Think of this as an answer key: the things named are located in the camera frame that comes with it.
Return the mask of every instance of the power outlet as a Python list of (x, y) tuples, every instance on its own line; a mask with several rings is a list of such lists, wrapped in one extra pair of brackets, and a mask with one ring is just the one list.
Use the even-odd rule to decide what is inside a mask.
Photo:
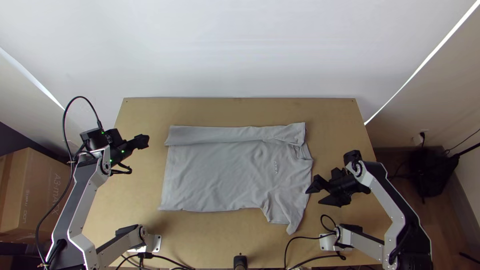
[(420, 146), (424, 143), (424, 137), (420, 133), (423, 133), (427, 137), (428, 129), (420, 129), (420, 132), (411, 138), (414, 146)]
[(413, 145), (414, 146), (419, 146), (419, 145), (422, 145), (422, 143), (424, 142), (424, 138), (422, 136), (420, 136), (420, 133), (413, 136), (411, 138), (411, 140), (413, 141)]

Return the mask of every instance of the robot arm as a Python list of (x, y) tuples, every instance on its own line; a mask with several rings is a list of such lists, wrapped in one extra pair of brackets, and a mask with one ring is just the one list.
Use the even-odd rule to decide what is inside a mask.
[(326, 187), (330, 195), (319, 203), (339, 207), (350, 204), (350, 196), (355, 192), (372, 192), (392, 224), (384, 239), (363, 233), (360, 226), (340, 224), (335, 228), (336, 235), (320, 239), (322, 250), (356, 248), (381, 262), (386, 270), (432, 269), (431, 241), (417, 214), (387, 180), (384, 166), (379, 162), (362, 161), (359, 151), (345, 154), (344, 163), (346, 171), (340, 178), (326, 182), (317, 177), (307, 192), (319, 192), (318, 187)]
[(101, 270), (127, 250), (158, 252), (161, 236), (149, 234), (139, 224), (118, 229), (114, 238), (98, 248), (82, 234), (97, 189), (111, 175), (112, 166), (121, 164), (134, 149), (148, 147), (148, 136), (138, 135), (126, 141), (116, 129), (104, 132), (96, 128), (81, 137), (89, 154), (80, 156), (73, 189), (53, 230), (52, 245), (46, 256), (50, 270)]

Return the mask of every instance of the printed logo on shirt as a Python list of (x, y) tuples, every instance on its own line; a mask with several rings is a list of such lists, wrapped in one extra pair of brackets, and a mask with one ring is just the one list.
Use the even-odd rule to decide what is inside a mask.
[(275, 174), (278, 174), (279, 173), (279, 167), (277, 166), (277, 161), (273, 161), (273, 171), (275, 172)]

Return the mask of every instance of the light strip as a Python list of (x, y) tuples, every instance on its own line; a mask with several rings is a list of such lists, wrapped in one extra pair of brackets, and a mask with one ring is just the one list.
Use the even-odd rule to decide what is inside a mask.
[(32, 84), (34, 84), (40, 91), (42, 91), (47, 97), (49, 97), (55, 104), (57, 104), (62, 110), (65, 111), (65, 108), (60, 104), (60, 102), (50, 93), (50, 91), (45, 88), (45, 86), (37, 80), (21, 63), (19, 63), (15, 58), (8, 54), (4, 49), (0, 47), (0, 55), (3, 56), (12, 66), (14, 66), (23, 76), (25, 76)]
[(385, 103), (383, 104), (383, 106), (378, 110), (376, 111), (371, 117), (370, 119), (368, 119), (367, 121), (365, 121), (365, 125), (368, 124), (376, 115), (379, 114), (379, 112), (385, 107), (387, 106), (387, 104), (400, 92), (402, 91), (402, 89), (413, 79), (413, 77), (415, 77), (415, 75), (417, 75), (417, 73), (425, 66), (425, 64), (428, 63), (428, 61), (430, 61), (430, 59), (440, 50), (440, 48), (450, 39), (450, 37), (457, 31), (457, 29), (462, 26), (462, 24), (469, 18), (469, 16), (475, 11), (475, 9), (480, 5), (480, 0), (477, 0), (475, 3), (473, 3), (473, 5), (467, 10), (467, 12), (463, 15), (463, 17), (455, 24), (455, 26), (450, 30), (450, 32), (448, 32), (448, 34), (446, 34), (446, 36), (442, 39), (442, 41), (440, 41), (440, 43), (435, 47), (435, 49), (433, 49), (433, 51), (431, 51), (431, 53), (425, 58), (425, 60), (423, 60), (423, 62), (420, 64), (420, 66), (415, 70), (415, 72), (410, 76), (410, 78), (408, 78), (408, 80), (406, 80), (406, 82), (400, 87), (400, 89), (398, 89), (398, 91), (393, 94), (391, 96), (391, 98)]

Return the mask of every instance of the gray t-shirt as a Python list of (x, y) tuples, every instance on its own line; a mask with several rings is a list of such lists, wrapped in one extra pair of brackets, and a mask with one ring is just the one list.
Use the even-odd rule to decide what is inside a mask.
[(261, 208), (293, 234), (309, 195), (313, 160), (305, 123), (265, 127), (170, 126), (159, 210)]

